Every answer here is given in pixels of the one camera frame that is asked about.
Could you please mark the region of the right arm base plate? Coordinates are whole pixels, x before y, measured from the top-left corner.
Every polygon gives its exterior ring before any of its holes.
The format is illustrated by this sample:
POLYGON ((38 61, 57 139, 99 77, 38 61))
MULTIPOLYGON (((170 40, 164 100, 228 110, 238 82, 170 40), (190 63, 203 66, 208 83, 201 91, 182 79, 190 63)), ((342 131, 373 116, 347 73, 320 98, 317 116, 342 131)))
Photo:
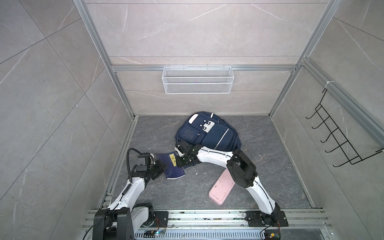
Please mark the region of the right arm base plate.
POLYGON ((267 215, 261 211, 246 211, 245 220, 249 227, 288 227, 289 223, 283 211, 277 210, 272 215, 267 215))

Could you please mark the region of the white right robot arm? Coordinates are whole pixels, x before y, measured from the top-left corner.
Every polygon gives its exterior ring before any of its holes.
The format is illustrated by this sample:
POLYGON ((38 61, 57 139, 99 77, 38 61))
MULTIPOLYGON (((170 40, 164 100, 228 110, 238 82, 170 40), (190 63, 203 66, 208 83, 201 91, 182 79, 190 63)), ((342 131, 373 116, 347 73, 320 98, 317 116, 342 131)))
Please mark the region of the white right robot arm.
POLYGON ((245 188, 256 201, 261 212, 261 219, 266 225, 278 221, 280 206, 269 196, 262 185, 256 166, 240 149, 233 152, 213 150, 202 145, 192 145, 181 141, 175 145, 178 167, 210 163, 229 170, 233 181, 245 188))

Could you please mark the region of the navy blue student backpack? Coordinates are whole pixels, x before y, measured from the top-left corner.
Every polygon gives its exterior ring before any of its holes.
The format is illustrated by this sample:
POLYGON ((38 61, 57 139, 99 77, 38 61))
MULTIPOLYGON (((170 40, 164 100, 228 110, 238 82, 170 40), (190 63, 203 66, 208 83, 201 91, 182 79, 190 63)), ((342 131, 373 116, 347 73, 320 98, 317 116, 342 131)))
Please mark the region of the navy blue student backpack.
POLYGON ((177 130, 177 143, 184 140, 192 145, 202 145, 207 148, 233 152, 242 146, 238 132, 221 117, 214 113, 197 112, 177 130))

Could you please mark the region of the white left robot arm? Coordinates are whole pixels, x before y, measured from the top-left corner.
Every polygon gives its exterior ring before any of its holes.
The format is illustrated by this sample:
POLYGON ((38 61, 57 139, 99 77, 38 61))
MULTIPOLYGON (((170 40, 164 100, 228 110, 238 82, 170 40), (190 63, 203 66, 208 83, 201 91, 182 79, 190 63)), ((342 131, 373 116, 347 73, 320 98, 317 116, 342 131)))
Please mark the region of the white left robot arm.
POLYGON ((165 170, 164 164, 155 160, 150 153, 137 151, 139 164, 129 166, 127 152, 128 180, 116 200, 106 209, 98 210, 94 223, 86 235, 92 232, 93 240, 104 240, 107 236, 117 240, 133 240, 140 227, 150 227, 155 221, 154 207, 151 203, 138 204, 137 199, 148 182, 159 177, 165 170))

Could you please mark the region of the purple book yellow label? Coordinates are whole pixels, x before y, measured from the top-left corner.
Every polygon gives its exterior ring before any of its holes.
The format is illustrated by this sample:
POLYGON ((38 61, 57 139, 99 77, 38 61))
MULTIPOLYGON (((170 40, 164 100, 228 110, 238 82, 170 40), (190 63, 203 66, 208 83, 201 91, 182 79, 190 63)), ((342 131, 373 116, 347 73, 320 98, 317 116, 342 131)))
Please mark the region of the purple book yellow label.
POLYGON ((156 156, 165 167, 164 173, 168 180, 176 180, 185 175, 184 169, 177 165, 176 152, 156 154, 156 156))

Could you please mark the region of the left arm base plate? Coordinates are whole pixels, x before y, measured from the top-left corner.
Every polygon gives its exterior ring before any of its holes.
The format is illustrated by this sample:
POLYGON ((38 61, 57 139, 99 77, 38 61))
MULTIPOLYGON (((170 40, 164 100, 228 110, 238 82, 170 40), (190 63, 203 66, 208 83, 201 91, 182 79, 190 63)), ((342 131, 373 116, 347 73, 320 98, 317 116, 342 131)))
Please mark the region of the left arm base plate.
POLYGON ((149 219, 145 224, 143 224, 143 226, 167 228, 168 221, 169 221, 168 211, 154 211, 149 213, 149 219))

